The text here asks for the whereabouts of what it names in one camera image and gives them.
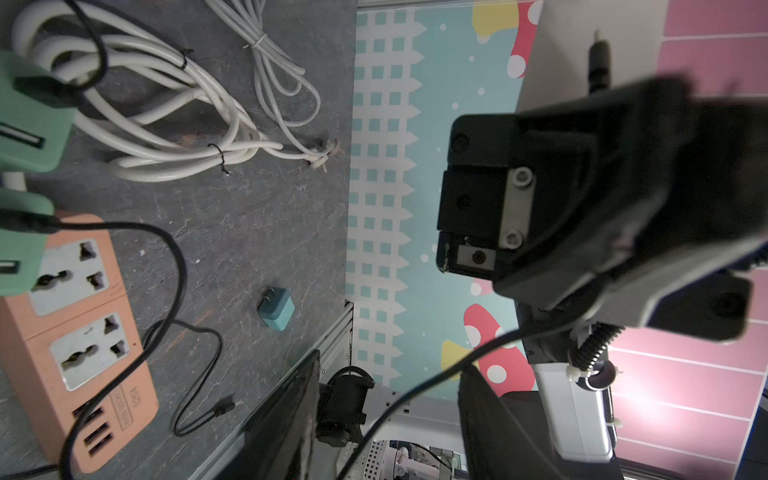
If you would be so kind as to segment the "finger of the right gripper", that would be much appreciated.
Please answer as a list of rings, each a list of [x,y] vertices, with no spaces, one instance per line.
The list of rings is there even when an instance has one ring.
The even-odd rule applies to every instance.
[[[720,270],[667,293],[644,288],[615,294],[601,305],[595,320],[711,342],[733,342],[746,333],[752,294],[749,278]]]
[[[589,282],[492,281],[499,295],[550,308],[591,283],[672,291],[766,236],[764,103],[697,100],[683,79],[657,77],[536,111],[606,116],[605,175],[588,218],[606,244],[606,267]]]

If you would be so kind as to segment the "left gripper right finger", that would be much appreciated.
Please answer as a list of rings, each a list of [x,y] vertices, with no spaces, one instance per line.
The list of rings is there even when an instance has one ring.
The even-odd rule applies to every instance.
[[[555,455],[540,394],[498,396],[474,366],[461,373],[458,406],[472,479],[572,479]]]

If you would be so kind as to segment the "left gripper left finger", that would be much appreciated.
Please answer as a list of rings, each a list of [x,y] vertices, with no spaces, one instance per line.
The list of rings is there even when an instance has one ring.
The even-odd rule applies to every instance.
[[[320,352],[311,351],[251,415],[244,445],[218,479],[307,479],[319,402]]]

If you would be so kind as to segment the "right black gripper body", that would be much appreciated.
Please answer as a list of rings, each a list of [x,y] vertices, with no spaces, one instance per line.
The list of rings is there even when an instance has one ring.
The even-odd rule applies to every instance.
[[[600,277],[606,244],[588,218],[605,136],[595,111],[460,116],[442,180],[438,269],[491,281]]]

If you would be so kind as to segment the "green charger adapter with prongs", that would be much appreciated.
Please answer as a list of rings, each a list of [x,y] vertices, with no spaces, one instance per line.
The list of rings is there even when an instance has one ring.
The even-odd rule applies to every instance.
[[[1,296],[28,292],[37,282],[47,235],[7,229],[11,221],[4,212],[52,215],[53,203],[46,197],[25,191],[1,189]]]

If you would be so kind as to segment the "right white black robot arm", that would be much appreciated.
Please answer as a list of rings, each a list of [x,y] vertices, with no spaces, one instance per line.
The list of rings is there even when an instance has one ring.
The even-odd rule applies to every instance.
[[[761,43],[764,2],[537,1],[506,74],[513,113],[450,129],[437,229],[440,271],[511,299],[511,333],[467,310],[460,376],[476,466],[524,462],[544,476],[615,473],[613,401],[662,377],[620,374],[609,345],[630,332],[680,347],[747,328],[747,271],[767,253],[767,102],[738,91],[745,64],[697,97],[703,63],[658,73],[676,24]]]

